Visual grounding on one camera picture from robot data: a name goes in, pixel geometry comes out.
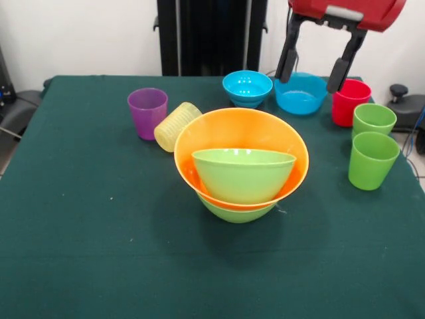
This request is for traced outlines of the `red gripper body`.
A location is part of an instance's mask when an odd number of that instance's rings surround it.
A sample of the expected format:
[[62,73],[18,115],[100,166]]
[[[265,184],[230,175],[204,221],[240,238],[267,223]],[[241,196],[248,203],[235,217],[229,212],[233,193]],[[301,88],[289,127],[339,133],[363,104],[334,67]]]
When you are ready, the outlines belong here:
[[288,1],[294,13],[321,19],[324,15],[337,16],[341,9],[345,19],[359,22],[359,28],[384,32],[400,15],[406,1]]

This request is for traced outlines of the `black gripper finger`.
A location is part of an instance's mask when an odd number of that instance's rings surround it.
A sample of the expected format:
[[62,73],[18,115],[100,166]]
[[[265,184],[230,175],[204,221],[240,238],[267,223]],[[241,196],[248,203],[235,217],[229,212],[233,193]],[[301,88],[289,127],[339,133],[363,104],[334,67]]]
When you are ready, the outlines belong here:
[[334,64],[333,70],[327,83],[327,91],[331,94],[340,91],[345,83],[351,65],[354,61],[357,51],[363,44],[366,37],[366,30],[354,30],[351,32],[351,38],[347,43],[342,57],[338,58]]
[[303,22],[300,15],[293,13],[288,24],[286,41],[282,50],[282,54],[276,69],[275,78],[281,83],[287,83],[294,69],[297,51],[296,44],[299,36],[299,29]]

